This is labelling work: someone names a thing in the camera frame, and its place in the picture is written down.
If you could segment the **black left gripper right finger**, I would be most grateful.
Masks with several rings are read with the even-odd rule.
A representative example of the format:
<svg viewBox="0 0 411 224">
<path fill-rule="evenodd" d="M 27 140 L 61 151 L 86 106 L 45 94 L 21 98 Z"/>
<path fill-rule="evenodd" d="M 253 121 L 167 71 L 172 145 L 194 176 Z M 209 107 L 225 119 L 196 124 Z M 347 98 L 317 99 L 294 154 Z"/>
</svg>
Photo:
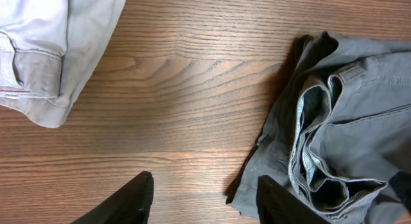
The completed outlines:
<svg viewBox="0 0 411 224">
<path fill-rule="evenodd" d="M 258 178 L 260 224 L 329 224 L 267 175 Z"/>
</svg>

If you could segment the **grey shorts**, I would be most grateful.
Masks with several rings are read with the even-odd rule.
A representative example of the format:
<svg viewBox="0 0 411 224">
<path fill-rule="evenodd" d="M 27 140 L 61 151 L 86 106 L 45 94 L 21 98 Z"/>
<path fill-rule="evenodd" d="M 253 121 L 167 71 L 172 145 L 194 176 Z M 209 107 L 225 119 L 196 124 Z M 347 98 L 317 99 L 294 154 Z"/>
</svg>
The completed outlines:
<svg viewBox="0 0 411 224">
<path fill-rule="evenodd" d="M 295 41 L 295 65 L 226 192 L 257 218 L 268 176 L 330 223 L 395 223 L 390 185 L 410 171 L 410 43 L 324 32 Z"/>
</svg>

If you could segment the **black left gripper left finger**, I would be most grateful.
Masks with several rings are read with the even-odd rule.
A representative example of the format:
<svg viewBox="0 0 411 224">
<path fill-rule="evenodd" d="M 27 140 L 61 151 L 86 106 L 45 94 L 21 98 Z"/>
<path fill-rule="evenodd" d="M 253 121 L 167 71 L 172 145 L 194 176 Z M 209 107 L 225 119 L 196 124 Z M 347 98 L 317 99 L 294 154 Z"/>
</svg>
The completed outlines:
<svg viewBox="0 0 411 224">
<path fill-rule="evenodd" d="M 147 224 L 153 192 L 152 174 L 142 171 L 73 224 Z"/>
</svg>

